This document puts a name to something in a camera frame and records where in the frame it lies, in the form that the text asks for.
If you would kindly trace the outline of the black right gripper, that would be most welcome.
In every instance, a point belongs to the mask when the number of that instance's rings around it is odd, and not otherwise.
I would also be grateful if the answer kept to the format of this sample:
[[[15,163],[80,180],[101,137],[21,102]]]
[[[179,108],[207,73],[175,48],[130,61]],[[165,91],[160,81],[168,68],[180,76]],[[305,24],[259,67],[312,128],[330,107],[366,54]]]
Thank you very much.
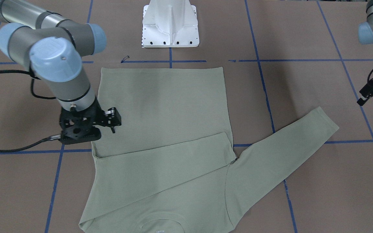
[[[97,99],[85,110],[67,111],[61,109],[59,141],[64,145],[97,141],[102,137],[99,128],[105,114]]]

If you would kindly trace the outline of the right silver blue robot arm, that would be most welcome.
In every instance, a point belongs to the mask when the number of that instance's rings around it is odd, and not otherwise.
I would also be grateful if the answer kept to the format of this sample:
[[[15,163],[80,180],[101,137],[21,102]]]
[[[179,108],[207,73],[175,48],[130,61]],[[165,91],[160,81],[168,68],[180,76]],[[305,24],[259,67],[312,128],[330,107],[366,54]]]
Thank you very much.
[[[61,105],[61,133],[35,144],[59,140],[70,145],[101,138],[97,126],[108,118],[99,105],[82,57],[102,52],[106,36],[99,25],[80,24],[25,0],[0,0],[0,50],[42,80]]]

